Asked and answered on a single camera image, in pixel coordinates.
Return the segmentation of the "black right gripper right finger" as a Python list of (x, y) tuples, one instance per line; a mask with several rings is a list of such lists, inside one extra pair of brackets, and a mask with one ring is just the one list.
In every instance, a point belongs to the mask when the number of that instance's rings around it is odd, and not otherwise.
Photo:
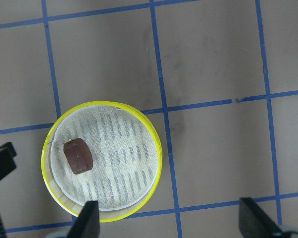
[(244, 238), (288, 237), (250, 197), (239, 199), (238, 227)]

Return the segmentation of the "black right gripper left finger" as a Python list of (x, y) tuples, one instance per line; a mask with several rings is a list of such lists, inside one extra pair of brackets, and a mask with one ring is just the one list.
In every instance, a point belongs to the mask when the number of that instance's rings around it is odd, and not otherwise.
[(74, 225), (67, 234), (68, 238), (98, 238), (100, 218), (98, 201), (85, 203)]

